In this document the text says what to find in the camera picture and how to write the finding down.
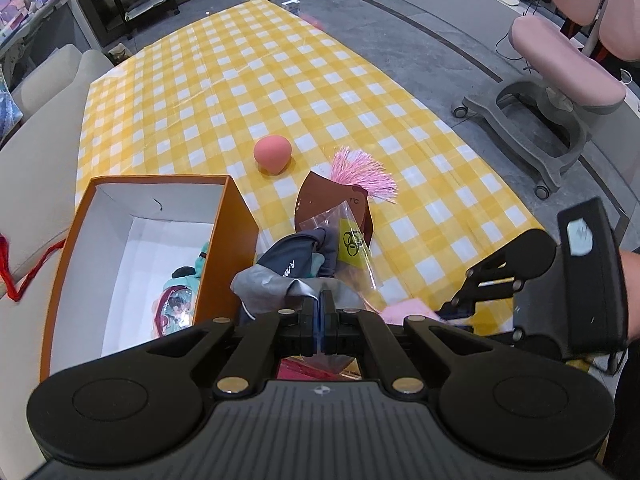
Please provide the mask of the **person right hand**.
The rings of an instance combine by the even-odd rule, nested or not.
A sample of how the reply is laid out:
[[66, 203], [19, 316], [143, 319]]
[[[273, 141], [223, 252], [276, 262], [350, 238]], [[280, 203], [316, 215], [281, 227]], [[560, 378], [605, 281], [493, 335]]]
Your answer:
[[621, 252], [620, 261], [628, 302], [628, 339], [637, 340], [640, 335], [640, 256], [635, 252]]

